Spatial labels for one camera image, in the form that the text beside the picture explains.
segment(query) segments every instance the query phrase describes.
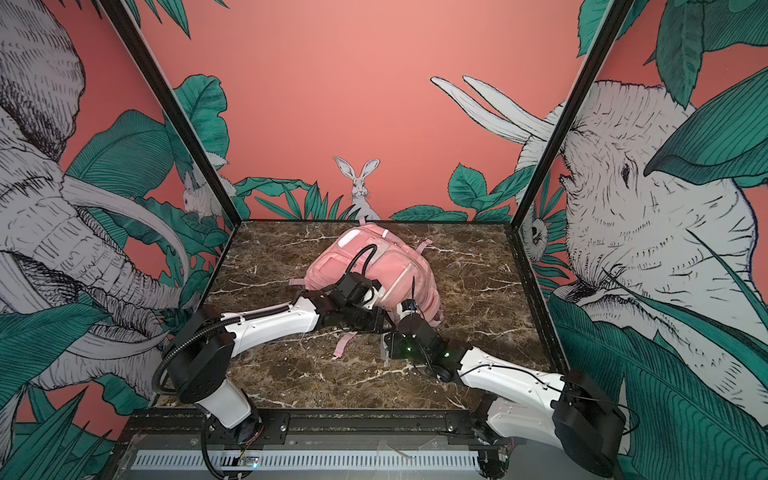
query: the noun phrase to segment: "robotic arm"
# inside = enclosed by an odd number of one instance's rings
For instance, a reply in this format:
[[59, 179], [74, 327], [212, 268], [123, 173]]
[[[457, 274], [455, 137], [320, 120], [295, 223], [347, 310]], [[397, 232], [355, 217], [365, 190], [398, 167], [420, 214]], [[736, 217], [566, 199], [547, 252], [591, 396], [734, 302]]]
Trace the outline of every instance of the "robotic arm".
[[[230, 358], [324, 326], [384, 333], [386, 312], [375, 306], [383, 294], [379, 282], [347, 272], [336, 284], [266, 309], [219, 315], [204, 306], [165, 349], [153, 387], [200, 407], [245, 444], [259, 435], [263, 423], [250, 399], [227, 378]], [[506, 445], [514, 436], [548, 443], [596, 475], [613, 475], [626, 418], [593, 380], [575, 370], [561, 376], [526, 369], [469, 343], [445, 341], [412, 300], [402, 302], [397, 313], [400, 321], [385, 335], [390, 358], [424, 362], [443, 382], [492, 394], [475, 425], [480, 440]], [[175, 390], [161, 386], [166, 369]]]

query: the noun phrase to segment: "white rabbit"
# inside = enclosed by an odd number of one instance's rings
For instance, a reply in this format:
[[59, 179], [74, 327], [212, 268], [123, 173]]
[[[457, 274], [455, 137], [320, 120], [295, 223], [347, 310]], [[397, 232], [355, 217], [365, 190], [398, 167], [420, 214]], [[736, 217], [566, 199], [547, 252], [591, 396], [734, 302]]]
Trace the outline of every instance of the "white rabbit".
[[[206, 152], [206, 155], [208, 156], [208, 161], [216, 170], [227, 164], [227, 161], [220, 155], [211, 152]], [[221, 180], [221, 185], [224, 187], [227, 195], [232, 197], [236, 194], [235, 186], [231, 182], [220, 175], [219, 180]], [[203, 177], [203, 172], [200, 171], [197, 164], [192, 164], [191, 175], [190, 172], [184, 175], [184, 211], [187, 213], [194, 212], [199, 218], [211, 215], [221, 217], [223, 215], [221, 203], [214, 196], [214, 192], [208, 186], [207, 180]]]
[[368, 189], [366, 188], [366, 177], [373, 173], [379, 167], [381, 161], [378, 158], [368, 160], [360, 172], [360, 176], [355, 175], [355, 169], [343, 158], [334, 157], [333, 160], [339, 165], [339, 170], [345, 177], [352, 180], [352, 209], [359, 209], [355, 218], [365, 218], [366, 220], [381, 220], [382, 218], [368, 205]]

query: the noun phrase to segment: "animal eye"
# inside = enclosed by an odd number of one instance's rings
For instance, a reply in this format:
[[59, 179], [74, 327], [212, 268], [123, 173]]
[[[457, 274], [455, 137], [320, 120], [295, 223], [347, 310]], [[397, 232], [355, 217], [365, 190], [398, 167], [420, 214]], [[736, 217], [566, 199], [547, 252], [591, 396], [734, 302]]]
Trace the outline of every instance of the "animal eye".
[[624, 164], [624, 166], [621, 168], [621, 178], [624, 179], [624, 185], [629, 188], [629, 165]]

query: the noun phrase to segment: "marble surface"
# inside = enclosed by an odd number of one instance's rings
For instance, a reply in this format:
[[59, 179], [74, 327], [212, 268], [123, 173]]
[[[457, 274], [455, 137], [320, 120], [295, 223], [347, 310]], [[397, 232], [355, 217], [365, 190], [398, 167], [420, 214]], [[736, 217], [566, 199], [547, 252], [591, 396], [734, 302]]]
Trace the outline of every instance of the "marble surface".
[[[240, 312], [290, 300], [288, 279], [306, 268], [349, 223], [244, 223], [230, 247], [207, 303]], [[398, 237], [424, 252], [435, 273], [445, 339], [466, 339], [499, 358], [532, 369], [548, 360], [500, 225], [390, 223]], [[440, 383], [408, 360], [382, 359], [381, 336], [358, 335], [341, 359], [344, 332], [328, 327], [283, 337], [233, 359], [229, 376], [256, 406], [294, 408], [473, 409], [483, 391]], [[161, 397], [157, 406], [179, 406]]]

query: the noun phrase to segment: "pink backpack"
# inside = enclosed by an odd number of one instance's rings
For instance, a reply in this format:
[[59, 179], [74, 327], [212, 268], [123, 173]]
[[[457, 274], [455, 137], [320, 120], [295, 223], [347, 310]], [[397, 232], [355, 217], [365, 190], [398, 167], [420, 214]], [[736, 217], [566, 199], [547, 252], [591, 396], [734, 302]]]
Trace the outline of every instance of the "pink backpack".
[[[376, 303], [390, 312], [403, 300], [411, 298], [411, 288], [415, 279], [414, 297], [424, 318], [433, 326], [432, 320], [440, 309], [440, 295], [437, 293], [435, 275], [429, 264], [422, 257], [422, 251], [431, 240], [425, 240], [419, 247], [412, 249], [386, 228], [374, 223], [364, 223], [344, 232], [328, 247], [306, 271], [303, 284], [312, 290], [318, 290], [337, 282], [349, 262], [366, 245], [374, 243], [376, 252], [368, 265], [366, 277], [378, 280], [386, 291]], [[358, 260], [353, 271], [361, 272], [369, 252]]]

